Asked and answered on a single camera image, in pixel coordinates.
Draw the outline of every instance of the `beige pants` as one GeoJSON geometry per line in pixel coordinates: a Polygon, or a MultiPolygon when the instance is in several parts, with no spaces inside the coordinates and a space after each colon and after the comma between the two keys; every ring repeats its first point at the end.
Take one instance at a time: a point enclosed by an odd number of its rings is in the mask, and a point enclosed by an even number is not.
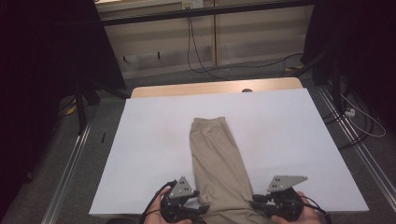
{"type": "Polygon", "coordinates": [[[198,200],[210,205],[207,224],[270,222],[250,208],[248,174],[224,117],[194,119],[190,144],[198,200]]]}

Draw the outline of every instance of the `pant leg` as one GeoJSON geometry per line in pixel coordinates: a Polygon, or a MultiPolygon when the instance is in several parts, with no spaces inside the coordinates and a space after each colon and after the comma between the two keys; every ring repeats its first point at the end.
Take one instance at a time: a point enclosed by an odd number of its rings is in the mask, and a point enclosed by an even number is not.
{"type": "Polygon", "coordinates": [[[250,208],[252,189],[225,118],[194,119],[190,144],[201,204],[209,204],[207,224],[269,223],[250,208]]]}

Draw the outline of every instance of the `white paper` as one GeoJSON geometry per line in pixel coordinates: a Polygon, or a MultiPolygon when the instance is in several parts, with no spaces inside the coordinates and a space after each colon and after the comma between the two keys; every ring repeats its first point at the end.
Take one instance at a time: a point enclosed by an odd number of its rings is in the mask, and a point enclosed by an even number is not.
{"type": "Polygon", "coordinates": [[[327,211],[367,211],[305,89],[127,100],[91,215],[140,214],[155,191],[186,176],[195,188],[194,118],[225,117],[254,193],[274,175],[306,175],[295,186],[327,211]]]}

